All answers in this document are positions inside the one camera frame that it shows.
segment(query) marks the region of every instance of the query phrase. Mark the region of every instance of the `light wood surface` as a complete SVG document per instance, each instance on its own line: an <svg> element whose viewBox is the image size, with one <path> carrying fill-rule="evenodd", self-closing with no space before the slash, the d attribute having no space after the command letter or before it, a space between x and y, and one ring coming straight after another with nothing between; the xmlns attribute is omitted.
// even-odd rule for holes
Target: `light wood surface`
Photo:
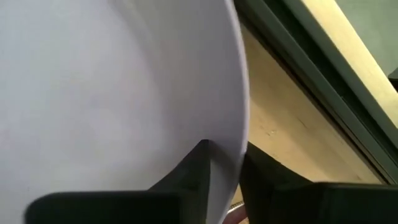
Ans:
<svg viewBox="0 0 398 224"><path fill-rule="evenodd" d="M242 28L251 95L249 141L312 181L380 183L286 71ZM238 189L232 203L240 200Z"/></svg>
<svg viewBox="0 0 398 224"><path fill-rule="evenodd" d="M398 127L398 94L337 3L334 0L284 1L310 31L336 69L343 74L376 121L382 123L383 128L387 128L385 131L388 134L394 132L394 135L391 134L394 141ZM302 4L307 10L300 10ZM374 99L368 98L367 93L361 89L361 84L357 82L358 79ZM376 100L382 111L372 100ZM381 118L382 113L385 113L394 129L388 128L384 118Z"/></svg>

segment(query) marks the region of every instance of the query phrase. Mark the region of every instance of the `wooden panel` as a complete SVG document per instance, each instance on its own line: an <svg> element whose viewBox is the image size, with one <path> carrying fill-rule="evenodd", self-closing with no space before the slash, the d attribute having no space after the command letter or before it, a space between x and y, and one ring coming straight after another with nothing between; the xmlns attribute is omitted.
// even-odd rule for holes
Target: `wooden panel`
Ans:
<svg viewBox="0 0 398 224"><path fill-rule="evenodd" d="M242 29L250 79L249 141L312 181L380 183L262 45ZM233 203L241 200L238 192Z"/></svg>

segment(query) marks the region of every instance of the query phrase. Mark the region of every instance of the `white plastic bowl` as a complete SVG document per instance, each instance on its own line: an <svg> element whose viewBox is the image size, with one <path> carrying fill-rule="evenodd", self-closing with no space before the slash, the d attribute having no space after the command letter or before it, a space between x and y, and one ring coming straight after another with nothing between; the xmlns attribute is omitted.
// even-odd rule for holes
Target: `white plastic bowl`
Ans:
<svg viewBox="0 0 398 224"><path fill-rule="evenodd" d="M208 223L224 217L248 134L230 0L0 2L0 223L35 198L147 189L201 139Z"/></svg>

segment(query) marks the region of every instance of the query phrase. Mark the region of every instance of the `white curved surface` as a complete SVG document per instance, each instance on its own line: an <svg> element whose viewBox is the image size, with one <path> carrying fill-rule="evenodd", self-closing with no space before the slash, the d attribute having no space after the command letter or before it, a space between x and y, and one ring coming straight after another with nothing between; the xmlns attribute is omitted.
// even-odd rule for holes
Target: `white curved surface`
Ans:
<svg viewBox="0 0 398 224"><path fill-rule="evenodd" d="M208 223L247 141L248 80L230 0L0 2L0 223L51 192L147 189L201 139Z"/></svg>

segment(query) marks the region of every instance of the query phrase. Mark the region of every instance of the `black plastic part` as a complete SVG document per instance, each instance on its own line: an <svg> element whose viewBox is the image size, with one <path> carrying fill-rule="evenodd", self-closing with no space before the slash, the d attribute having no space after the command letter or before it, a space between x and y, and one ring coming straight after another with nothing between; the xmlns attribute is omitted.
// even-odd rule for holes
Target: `black plastic part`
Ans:
<svg viewBox="0 0 398 224"><path fill-rule="evenodd" d="M398 91L398 68L396 68L390 75L388 75L388 80L391 85Z"/></svg>
<svg viewBox="0 0 398 224"><path fill-rule="evenodd" d="M311 184L249 142L239 180L250 224L269 223L278 187Z"/></svg>
<svg viewBox="0 0 398 224"><path fill-rule="evenodd" d="M240 177L250 224L391 223L393 185L312 183L249 144Z"/></svg>
<svg viewBox="0 0 398 224"><path fill-rule="evenodd" d="M146 191L66 192L38 198L27 224L206 222L210 186L209 140L200 141L177 167Z"/></svg>

